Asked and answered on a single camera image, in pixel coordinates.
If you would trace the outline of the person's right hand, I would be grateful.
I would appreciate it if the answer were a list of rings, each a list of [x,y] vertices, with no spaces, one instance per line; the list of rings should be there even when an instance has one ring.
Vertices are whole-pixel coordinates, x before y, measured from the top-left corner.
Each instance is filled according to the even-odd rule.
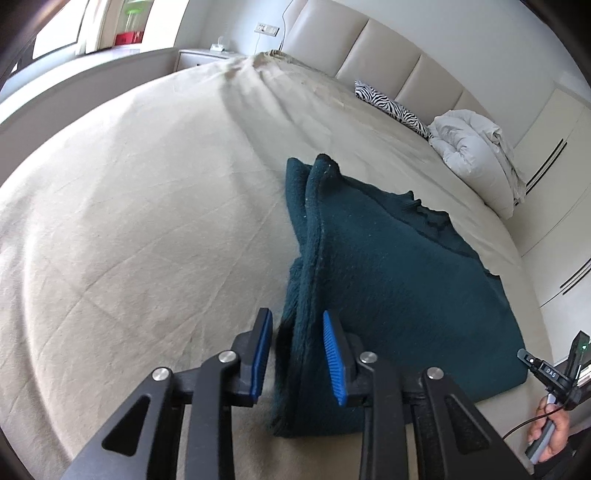
[[[544,437],[531,461],[534,464],[546,462],[565,449],[570,431],[569,413],[560,408],[554,397],[548,394],[542,398],[535,413],[539,419],[532,422],[527,441],[531,446]]]

